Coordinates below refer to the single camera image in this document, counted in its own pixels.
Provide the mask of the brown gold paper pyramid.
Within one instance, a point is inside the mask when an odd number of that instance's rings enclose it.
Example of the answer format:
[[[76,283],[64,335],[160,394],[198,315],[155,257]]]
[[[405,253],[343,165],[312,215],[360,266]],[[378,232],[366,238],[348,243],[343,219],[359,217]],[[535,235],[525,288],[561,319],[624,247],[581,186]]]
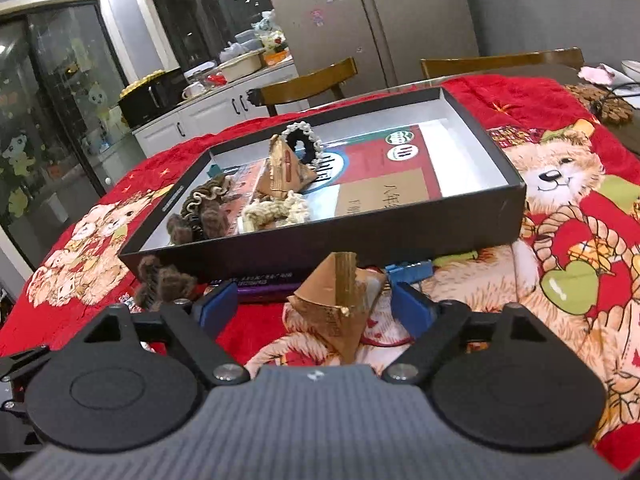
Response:
[[[354,252],[331,252],[288,302],[343,364],[352,364],[385,283],[384,273],[359,269]]]

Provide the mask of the brown fuzzy hair claw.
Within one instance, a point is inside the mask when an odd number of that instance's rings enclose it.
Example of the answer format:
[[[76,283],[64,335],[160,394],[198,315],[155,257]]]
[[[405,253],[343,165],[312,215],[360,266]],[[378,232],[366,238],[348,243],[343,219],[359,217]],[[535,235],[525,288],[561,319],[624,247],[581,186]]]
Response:
[[[226,212],[218,203],[203,206],[199,212],[191,212],[183,217],[172,214],[166,226],[171,244],[184,245],[201,240],[224,237],[229,229]]]

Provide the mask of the cream knit scrunchie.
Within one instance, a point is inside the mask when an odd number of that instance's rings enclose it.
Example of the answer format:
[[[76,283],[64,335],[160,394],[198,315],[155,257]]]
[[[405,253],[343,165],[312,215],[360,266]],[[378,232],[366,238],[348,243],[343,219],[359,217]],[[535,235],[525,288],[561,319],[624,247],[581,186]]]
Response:
[[[284,200],[254,200],[242,210],[241,219],[239,231],[250,233],[309,222],[311,212],[303,196],[288,191]]]

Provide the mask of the brown knit scrunchie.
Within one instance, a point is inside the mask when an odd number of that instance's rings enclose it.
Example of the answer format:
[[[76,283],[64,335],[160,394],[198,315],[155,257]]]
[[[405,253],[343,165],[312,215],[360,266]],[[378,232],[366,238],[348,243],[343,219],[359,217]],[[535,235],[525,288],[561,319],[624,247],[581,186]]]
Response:
[[[183,202],[180,210],[182,218],[200,216],[202,212],[210,208],[213,203],[220,205],[232,185],[232,177],[228,174],[217,174],[194,188]]]

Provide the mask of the brown fuzzy claw clip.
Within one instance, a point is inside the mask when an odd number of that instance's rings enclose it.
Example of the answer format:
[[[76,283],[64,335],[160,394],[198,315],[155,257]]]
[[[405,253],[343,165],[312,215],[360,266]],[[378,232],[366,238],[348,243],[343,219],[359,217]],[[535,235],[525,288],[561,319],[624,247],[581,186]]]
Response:
[[[140,285],[134,293],[134,304],[143,310],[156,311],[161,304],[195,297],[196,278],[180,272],[172,264],[163,266],[155,256],[143,257],[138,272]]]

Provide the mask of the purple pen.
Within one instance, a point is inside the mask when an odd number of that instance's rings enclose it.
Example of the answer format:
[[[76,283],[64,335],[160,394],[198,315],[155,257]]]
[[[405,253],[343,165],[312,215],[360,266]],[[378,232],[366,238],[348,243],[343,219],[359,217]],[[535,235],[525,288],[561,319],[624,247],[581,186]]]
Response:
[[[240,296],[288,296],[298,289],[298,284],[237,284],[238,294]]]

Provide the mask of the red bear-print quilt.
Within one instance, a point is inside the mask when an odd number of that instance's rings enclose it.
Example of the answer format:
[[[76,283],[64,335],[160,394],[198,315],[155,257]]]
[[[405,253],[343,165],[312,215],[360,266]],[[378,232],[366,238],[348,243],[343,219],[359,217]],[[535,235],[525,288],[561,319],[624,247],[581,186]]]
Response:
[[[594,439],[618,469],[639,459],[639,162],[557,82],[469,75],[447,90],[488,130],[527,185],[512,246],[438,258],[421,288],[477,311],[517,301],[602,379]],[[117,259],[142,220],[206,148],[265,127],[261,119],[163,151],[131,170],[70,226],[27,281],[1,331],[4,356],[59,349],[104,307],[130,298]]]

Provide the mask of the printed book in box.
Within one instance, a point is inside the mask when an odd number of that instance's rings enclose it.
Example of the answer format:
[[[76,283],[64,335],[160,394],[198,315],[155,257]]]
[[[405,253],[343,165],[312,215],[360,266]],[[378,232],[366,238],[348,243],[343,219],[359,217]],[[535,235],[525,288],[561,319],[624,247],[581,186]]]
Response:
[[[255,160],[232,170],[232,196],[226,203],[230,232],[239,231],[242,210],[254,200],[265,168]],[[318,178],[298,194],[308,202],[311,221],[437,200],[442,190],[419,125],[378,130],[326,146]]]

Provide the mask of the polka-dot brown paper pyramid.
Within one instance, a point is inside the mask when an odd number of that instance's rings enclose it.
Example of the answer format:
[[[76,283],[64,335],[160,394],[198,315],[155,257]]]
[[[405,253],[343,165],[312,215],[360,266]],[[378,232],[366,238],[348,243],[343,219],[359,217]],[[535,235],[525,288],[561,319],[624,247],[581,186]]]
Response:
[[[270,139],[269,155],[256,191],[274,200],[285,200],[288,192],[298,193],[317,178],[316,172],[298,159],[282,136],[275,134]]]

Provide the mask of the white kitchen cabinet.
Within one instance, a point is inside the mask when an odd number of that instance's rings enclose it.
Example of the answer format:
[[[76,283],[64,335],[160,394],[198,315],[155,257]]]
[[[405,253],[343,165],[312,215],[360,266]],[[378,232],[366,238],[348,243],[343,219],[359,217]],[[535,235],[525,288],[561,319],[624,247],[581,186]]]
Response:
[[[146,157],[203,134],[218,134],[249,119],[269,117],[264,106],[248,100],[252,89],[288,81],[298,76],[293,59],[265,68],[231,84],[209,90],[134,130]]]

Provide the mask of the left wooden chair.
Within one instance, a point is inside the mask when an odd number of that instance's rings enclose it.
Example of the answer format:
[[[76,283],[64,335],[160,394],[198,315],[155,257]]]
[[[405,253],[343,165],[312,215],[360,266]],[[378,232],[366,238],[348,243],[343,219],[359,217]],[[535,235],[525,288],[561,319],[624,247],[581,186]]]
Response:
[[[274,117],[278,114],[279,105],[308,100],[322,93],[331,92],[335,101],[344,99],[342,84],[357,75],[356,60],[350,56],[304,76],[250,89],[247,99],[254,106],[265,107],[269,116]]]

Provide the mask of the brown woven coaster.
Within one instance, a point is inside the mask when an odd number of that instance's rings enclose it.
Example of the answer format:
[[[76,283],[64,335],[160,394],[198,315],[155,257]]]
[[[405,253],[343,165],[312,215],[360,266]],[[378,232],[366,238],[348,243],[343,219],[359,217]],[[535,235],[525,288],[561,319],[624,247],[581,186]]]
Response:
[[[592,84],[567,84],[565,89],[605,125],[622,126],[634,120],[634,108],[615,94]]]

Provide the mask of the glass sliding door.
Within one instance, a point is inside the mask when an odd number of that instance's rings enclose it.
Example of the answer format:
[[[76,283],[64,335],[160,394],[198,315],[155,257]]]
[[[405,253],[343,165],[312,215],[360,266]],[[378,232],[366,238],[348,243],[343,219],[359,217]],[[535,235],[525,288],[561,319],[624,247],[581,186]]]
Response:
[[[94,0],[47,4],[1,20],[1,226],[30,268],[108,186],[125,83]]]

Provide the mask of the snack bag on counter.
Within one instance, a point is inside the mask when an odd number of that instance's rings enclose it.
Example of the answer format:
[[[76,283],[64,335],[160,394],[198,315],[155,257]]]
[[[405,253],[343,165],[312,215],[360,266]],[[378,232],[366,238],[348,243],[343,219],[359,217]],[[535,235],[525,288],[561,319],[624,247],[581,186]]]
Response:
[[[288,48],[284,32],[277,23],[276,10],[262,12],[262,18],[253,23],[252,27],[267,53],[279,53]]]

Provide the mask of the right wooden chair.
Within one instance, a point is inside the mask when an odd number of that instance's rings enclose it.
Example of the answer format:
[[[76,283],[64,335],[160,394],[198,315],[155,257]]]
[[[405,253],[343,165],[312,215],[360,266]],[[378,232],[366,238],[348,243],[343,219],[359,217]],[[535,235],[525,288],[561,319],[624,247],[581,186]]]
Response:
[[[564,65],[579,70],[585,64],[585,59],[582,50],[572,47],[477,58],[422,58],[421,60],[422,72],[426,79],[544,64]]]

